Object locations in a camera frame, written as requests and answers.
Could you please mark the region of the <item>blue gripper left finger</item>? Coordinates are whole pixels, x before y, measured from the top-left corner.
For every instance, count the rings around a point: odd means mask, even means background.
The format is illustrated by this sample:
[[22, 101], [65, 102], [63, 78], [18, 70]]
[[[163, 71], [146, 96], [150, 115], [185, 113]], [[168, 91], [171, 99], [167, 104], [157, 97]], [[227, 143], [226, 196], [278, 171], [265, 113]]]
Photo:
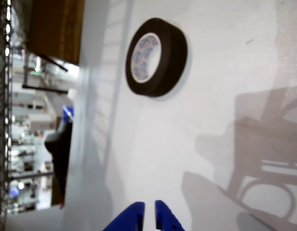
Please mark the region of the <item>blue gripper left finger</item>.
[[142, 231], [145, 203], [135, 202], [122, 211], [103, 231]]

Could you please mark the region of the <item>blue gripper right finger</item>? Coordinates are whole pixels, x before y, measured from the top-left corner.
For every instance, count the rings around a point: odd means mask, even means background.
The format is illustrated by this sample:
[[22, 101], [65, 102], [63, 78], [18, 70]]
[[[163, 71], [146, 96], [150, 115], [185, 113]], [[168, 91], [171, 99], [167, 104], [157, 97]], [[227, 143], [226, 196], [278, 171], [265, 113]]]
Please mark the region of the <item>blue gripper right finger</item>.
[[160, 231], [184, 231], [181, 223], [162, 200], [155, 201], [156, 229]]

